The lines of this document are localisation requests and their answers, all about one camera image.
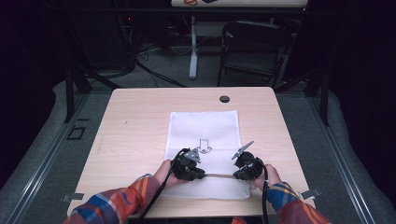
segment black chair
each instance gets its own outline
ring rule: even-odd
[[[262,77],[272,87],[292,44],[285,28],[255,21],[232,21],[222,29],[218,86],[222,70]]]

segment chair backrest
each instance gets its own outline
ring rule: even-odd
[[[255,21],[231,21],[223,27],[222,37],[226,45],[237,41],[287,48],[292,41],[291,33],[285,28]]]

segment white cloth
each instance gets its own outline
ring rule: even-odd
[[[200,140],[207,140],[212,149],[200,153],[197,167],[207,174],[232,175],[233,155],[241,147],[237,111],[172,112],[169,120],[165,158],[174,159],[182,148],[194,149]],[[250,196],[249,184],[245,181],[204,177],[187,184],[163,191],[162,196],[200,199],[244,199]]]

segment table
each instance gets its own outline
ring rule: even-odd
[[[229,96],[230,102],[222,103],[222,95]],[[230,110],[238,112],[242,145],[253,140],[249,152],[264,163],[273,164],[295,191],[308,190],[272,89],[117,89],[109,100],[76,188],[76,193],[83,193],[84,197],[70,203],[68,214],[97,192],[127,187],[143,174],[154,174],[163,161],[171,112]],[[261,197],[258,189],[245,200],[160,197],[147,217],[259,216]],[[313,201],[306,202],[315,206]],[[270,204],[267,209],[269,214],[275,213]]]
[[[193,7],[305,7],[308,0],[217,0],[212,3],[206,3],[203,0],[197,0],[197,5]],[[172,7],[191,7],[184,3],[184,0],[172,0]],[[191,62],[190,62],[190,79],[197,78],[197,43],[196,43],[196,20],[195,16],[191,17]]]

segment sleeve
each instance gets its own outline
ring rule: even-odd
[[[331,223],[314,207],[303,203],[286,182],[271,186],[268,189],[267,200],[278,214],[279,223]]]
[[[111,189],[93,195],[75,208],[67,223],[122,223],[140,212],[154,197],[160,183],[152,175],[144,175],[128,188]]]

